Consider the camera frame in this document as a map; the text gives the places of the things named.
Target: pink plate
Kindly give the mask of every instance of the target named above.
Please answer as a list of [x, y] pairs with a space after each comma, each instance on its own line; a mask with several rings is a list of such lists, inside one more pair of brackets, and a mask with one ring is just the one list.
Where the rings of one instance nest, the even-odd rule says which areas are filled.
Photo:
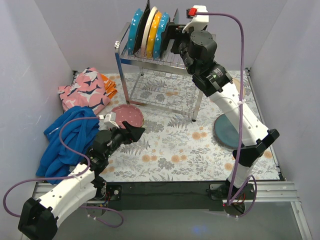
[[130, 104], [123, 104], [111, 110], [115, 113], [115, 122], [124, 129], [123, 121], [127, 121], [134, 127], [141, 127], [144, 124], [144, 116], [139, 108]]

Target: blue towel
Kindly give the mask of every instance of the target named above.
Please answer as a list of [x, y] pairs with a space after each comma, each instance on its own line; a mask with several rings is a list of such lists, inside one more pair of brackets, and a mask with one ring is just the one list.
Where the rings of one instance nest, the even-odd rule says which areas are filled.
[[[83, 159], [82, 156], [67, 150], [61, 144], [59, 132], [64, 124], [70, 120], [84, 117], [96, 117], [96, 115], [89, 107], [74, 106], [44, 131], [49, 140], [49, 146], [41, 158], [40, 166], [36, 172], [37, 176], [45, 176], [46, 178], [65, 177], [70, 173], [69, 167], [77, 165]], [[88, 147], [92, 145], [98, 131], [98, 119], [78, 120], [64, 128], [62, 139], [68, 147], [85, 154]], [[48, 182], [58, 184], [61, 180], [50, 180]]]

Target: yellow plate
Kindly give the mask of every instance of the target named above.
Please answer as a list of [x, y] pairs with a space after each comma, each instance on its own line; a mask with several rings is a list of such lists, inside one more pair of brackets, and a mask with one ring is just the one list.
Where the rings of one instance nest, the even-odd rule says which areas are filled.
[[157, 12], [152, 21], [152, 25], [150, 28], [150, 33], [148, 36], [148, 42], [146, 44], [146, 57], [148, 59], [152, 59], [152, 53], [154, 52], [155, 38], [159, 26], [159, 22], [161, 20], [162, 14], [161, 12]]

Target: dish rack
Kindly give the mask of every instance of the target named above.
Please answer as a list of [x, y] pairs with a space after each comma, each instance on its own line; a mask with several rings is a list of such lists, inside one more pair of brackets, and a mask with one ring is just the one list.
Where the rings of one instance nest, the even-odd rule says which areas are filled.
[[[192, 77], [187, 73], [181, 57], [170, 51], [166, 51], [163, 54], [164, 57], [158, 60], [139, 57], [139, 51], [134, 56], [128, 55], [127, 43], [122, 43], [130, 25], [130, 22], [125, 24], [114, 45], [116, 63], [127, 104], [186, 115], [195, 122], [203, 92], [199, 91], [192, 82]], [[139, 73], [130, 94], [123, 65], [139, 67]]]

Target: floral tablecloth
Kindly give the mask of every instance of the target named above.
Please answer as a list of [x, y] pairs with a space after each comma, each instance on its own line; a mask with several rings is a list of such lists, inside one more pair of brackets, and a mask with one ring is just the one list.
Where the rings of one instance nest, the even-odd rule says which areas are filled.
[[[240, 71], [230, 71], [230, 74], [240, 80]], [[120, 76], [106, 76], [116, 81], [118, 93], [99, 114], [126, 103]], [[137, 73], [125, 75], [129, 89], [133, 88], [137, 76]], [[260, 118], [246, 76], [244, 86], [246, 103]], [[148, 89], [144, 92], [140, 94], [152, 94]], [[106, 181], [204, 181], [225, 180], [229, 176], [235, 162], [232, 150], [213, 137], [214, 122], [223, 112], [206, 96], [203, 96], [196, 122], [180, 114], [143, 106], [138, 108], [144, 116], [145, 133], [139, 142], [121, 146], [109, 158], [109, 165], [100, 174]], [[270, 149], [253, 168], [253, 175], [260, 180], [279, 179]]]

